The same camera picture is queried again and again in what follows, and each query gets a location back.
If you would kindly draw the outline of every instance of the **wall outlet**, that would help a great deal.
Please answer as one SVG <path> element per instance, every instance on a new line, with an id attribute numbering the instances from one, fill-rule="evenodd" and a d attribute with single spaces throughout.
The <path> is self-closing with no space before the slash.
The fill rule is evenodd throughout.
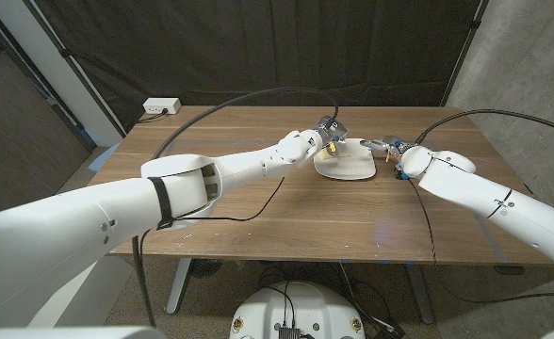
<path id="1" fill-rule="evenodd" d="M 181 101 L 179 98 L 148 98 L 143 108 L 147 114 L 160 114 L 164 108 L 168 109 L 168 114 L 176 114 L 181 108 Z"/>

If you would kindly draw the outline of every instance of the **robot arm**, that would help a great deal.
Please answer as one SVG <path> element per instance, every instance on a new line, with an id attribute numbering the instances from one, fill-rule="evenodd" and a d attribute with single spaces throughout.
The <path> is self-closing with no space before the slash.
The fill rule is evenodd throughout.
<path id="1" fill-rule="evenodd" d="M 283 177 L 335 138 L 329 117 L 312 130 L 289 133 L 263 150 L 217 158 L 159 158 L 142 178 L 77 189 L 0 212 L 0 327 L 27 326 L 61 286 L 111 249 L 158 225 L 180 229 L 209 217 L 229 190 L 264 177 Z"/>
<path id="2" fill-rule="evenodd" d="M 474 164 L 454 152 L 415 146 L 400 163 L 422 188 L 488 218 L 554 261 L 553 207 L 474 174 Z"/>

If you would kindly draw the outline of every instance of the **gray wall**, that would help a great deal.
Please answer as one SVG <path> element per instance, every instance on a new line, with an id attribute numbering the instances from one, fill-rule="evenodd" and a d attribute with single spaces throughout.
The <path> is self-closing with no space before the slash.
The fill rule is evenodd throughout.
<path id="1" fill-rule="evenodd" d="M 554 121 L 554 0 L 491 0 L 447 105 Z M 554 206 L 554 129 L 490 114 L 472 120 L 537 198 Z"/>

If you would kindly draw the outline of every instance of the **table top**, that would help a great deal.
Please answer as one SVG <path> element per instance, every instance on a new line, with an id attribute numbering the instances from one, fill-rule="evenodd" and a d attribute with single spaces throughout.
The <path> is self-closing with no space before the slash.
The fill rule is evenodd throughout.
<path id="1" fill-rule="evenodd" d="M 207 106 L 184 106 L 176 115 L 138 124 L 90 185 L 140 176 L 140 166 L 181 124 Z M 340 107 L 349 137 L 395 135 L 415 139 L 432 123 L 459 112 L 449 107 Z M 312 128 L 331 107 L 226 107 L 197 122 L 172 154 L 220 156 L 259 150 L 292 130 Z M 467 117 L 433 130 L 424 145 L 465 155 L 477 174 L 525 194 L 522 180 Z M 151 231 L 145 254 L 215 259 L 432 262 L 432 245 L 413 188 L 393 176 L 395 163 L 376 159 L 377 173 L 361 181 L 321 176 L 313 164 L 292 170 L 267 209 L 247 222 L 210 220 L 179 231 Z M 254 215 L 279 184 L 265 179 L 227 193 L 214 217 Z M 538 251 L 474 215 L 418 188 L 443 264 L 551 264 Z M 131 253 L 130 242 L 116 253 Z"/>

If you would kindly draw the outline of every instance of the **table leg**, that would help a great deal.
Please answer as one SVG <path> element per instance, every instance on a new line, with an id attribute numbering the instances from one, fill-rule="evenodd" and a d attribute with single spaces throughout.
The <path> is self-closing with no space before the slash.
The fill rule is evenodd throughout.
<path id="1" fill-rule="evenodd" d="M 418 265 L 405 265 L 405 271 L 407 272 L 407 278 L 411 283 L 411 289 L 417 303 L 417 309 L 419 310 L 419 319 L 424 324 L 430 325 L 434 323 L 434 312 L 432 311 L 432 304 L 430 303 L 430 297 L 428 296 L 428 289 L 426 288 L 426 281 L 421 273 L 421 269 Z"/>
<path id="2" fill-rule="evenodd" d="M 166 313 L 169 315 L 174 315 L 179 310 L 181 299 L 183 298 L 185 288 L 187 287 L 187 275 L 189 273 L 190 264 L 190 258 L 179 259 L 179 266 L 176 268 L 176 274 L 174 274 L 174 281 L 172 282 L 171 294 L 168 297 L 168 304 L 166 305 Z"/>

